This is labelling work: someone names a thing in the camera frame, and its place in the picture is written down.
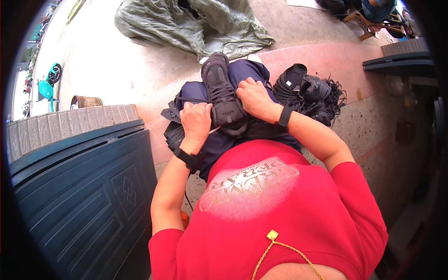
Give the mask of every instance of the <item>gold chain necklace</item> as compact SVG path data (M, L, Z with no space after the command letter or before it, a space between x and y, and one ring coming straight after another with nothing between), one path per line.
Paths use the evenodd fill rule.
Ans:
M289 245L286 245L286 244L284 244L284 243L275 241L274 239L276 239L278 235L279 235L278 232L276 232L276 231L273 230L273 229L271 229L271 231L266 235L266 237L269 238L269 239L271 240L271 243L270 243L269 246L267 247L266 251L264 251L263 256L261 256L260 260L258 261L257 266L255 267L254 274L252 275L252 280L255 279L255 274L257 274L257 270L258 270L258 268L260 267L261 262L263 261L264 257L266 256L267 252L269 251L269 249L270 249L270 248L272 247L272 245L274 245L274 244L282 245L282 246L284 246L284 247L286 247L286 248L289 248L289 249L294 250L294 251L296 251L297 253L299 253L299 254L306 260L306 262L307 262L309 265L311 265L311 267L312 267L312 268L314 269L314 271L317 273L317 276L319 276L319 278L320 278L321 280L324 280L322 274L320 274L320 272L317 271L317 269L316 269L316 267L314 266L314 264L312 264L312 263L310 262L310 260L309 260L309 259L308 259L308 258L301 252L301 251L297 250L297 249L294 248L294 247L291 247L291 246L289 246Z

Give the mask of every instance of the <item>black wristband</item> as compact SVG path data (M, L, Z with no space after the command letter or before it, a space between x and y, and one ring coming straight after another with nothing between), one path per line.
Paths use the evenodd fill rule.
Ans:
M282 132L288 132L288 122L289 118L291 117L291 113L293 112L293 109L291 107L284 106L283 110L281 111L280 119L278 122L276 122L275 126L278 128L278 130Z
M190 170L190 174L195 174L196 171L201 167L204 156L201 152L198 155L189 155L185 153L180 147L174 150L174 155L180 160L185 162L187 168Z

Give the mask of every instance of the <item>red t-shirt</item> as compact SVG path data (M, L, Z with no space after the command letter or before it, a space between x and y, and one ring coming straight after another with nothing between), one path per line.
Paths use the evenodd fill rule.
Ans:
M285 144L253 140L225 152L208 181L187 230L150 239L154 280L250 279L271 229L276 241L350 280L369 278L384 253L386 226L356 163L328 173ZM306 262L273 245L255 278L281 263Z

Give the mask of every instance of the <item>bucket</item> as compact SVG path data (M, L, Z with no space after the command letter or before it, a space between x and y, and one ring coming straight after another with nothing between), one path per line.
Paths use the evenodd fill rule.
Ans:
M86 107L95 107L95 106L102 106L103 102L99 97L89 97L89 96L79 96L75 95L72 98L72 103L70 108L77 107L76 103L78 104L78 108L86 108Z

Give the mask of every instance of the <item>pink step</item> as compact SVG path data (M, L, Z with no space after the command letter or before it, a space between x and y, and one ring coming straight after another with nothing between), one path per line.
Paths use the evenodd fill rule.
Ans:
M364 72L362 62L383 56L381 47L350 43L319 44L290 47L259 54L270 71L270 82L276 79L294 63L302 63L308 68L308 74L327 78L331 74L343 90L347 91L347 104L375 95L384 90L383 76ZM168 149L163 133L169 121L160 112L168 108L168 102L174 99L185 82L198 81L199 73L171 83L156 92L148 93L138 104L138 115L150 130L151 149L154 164L169 161L172 152Z

